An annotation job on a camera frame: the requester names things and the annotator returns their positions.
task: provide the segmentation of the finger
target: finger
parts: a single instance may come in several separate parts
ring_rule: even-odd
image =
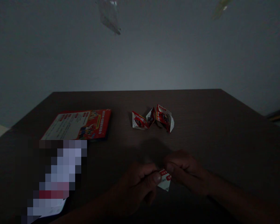
[[[190,155],[184,150],[179,150],[164,158],[164,164],[167,164],[168,162],[175,163],[177,166],[185,170],[189,167]]]
[[[140,183],[141,179],[152,172],[157,171],[157,167],[154,163],[139,164],[138,169],[135,173],[135,180],[133,185]]]
[[[150,191],[153,191],[156,188],[156,186],[161,182],[161,179],[161,174],[156,171],[135,186],[135,191],[140,202]]]
[[[145,175],[149,175],[154,171],[157,171],[158,168],[156,167],[156,165],[154,163],[147,163],[147,164],[143,164],[140,166],[140,169],[138,171],[138,176],[140,178],[145,177]]]
[[[129,179],[129,185],[137,185],[140,183],[142,178],[154,171],[157,171],[157,167],[154,163],[140,164],[138,162],[134,162],[129,168],[129,173],[131,176]]]
[[[190,190],[199,188],[199,180],[191,174],[186,173],[174,163],[167,163],[166,170],[173,178],[177,180],[177,182],[180,182]]]
[[[167,164],[168,162],[176,164],[189,174],[195,176],[201,175],[201,170],[203,170],[201,165],[194,159],[194,157],[184,150],[179,150],[167,155],[164,158],[164,164]]]

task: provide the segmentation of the paper piece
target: paper piece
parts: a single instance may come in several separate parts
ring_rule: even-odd
[[[172,129],[174,128],[174,120],[171,112],[159,104],[156,107],[156,120],[160,127],[163,126],[169,133],[171,133]]]
[[[146,119],[142,117],[141,115],[137,114],[135,111],[132,111],[133,115],[133,128],[146,130],[149,129],[150,126],[154,123],[156,120],[156,111],[153,107],[149,113],[146,115]]]
[[[165,169],[160,171],[162,176],[162,181],[158,184],[158,187],[162,188],[163,190],[169,191],[171,175],[167,173]]]

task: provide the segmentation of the plastic bag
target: plastic bag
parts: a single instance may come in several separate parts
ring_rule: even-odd
[[[119,0],[98,0],[100,21],[114,33],[120,35],[118,25],[118,3]]]

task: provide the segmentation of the wooden table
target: wooden table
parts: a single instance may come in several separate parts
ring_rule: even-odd
[[[160,104],[172,112],[172,133],[153,125],[133,129],[131,112],[145,115]],[[265,200],[280,204],[280,128],[223,90],[54,92],[0,138],[0,219],[12,220],[38,189],[44,164],[38,140],[64,110],[112,109],[108,140],[91,143],[82,186],[70,209],[107,190],[134,161],[160,167],[165,155],[187,150],[202,165]],[[206,222],[229,219],[207,198],[171,183],[157,190],[151,208],[142,206],[124,221]]]

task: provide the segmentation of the printed image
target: printed image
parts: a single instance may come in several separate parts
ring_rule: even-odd
[[[91,124],[88,127],[82,127],[79,131],[79,140],[91,139],[95,136],[94,134],[94,124]]]

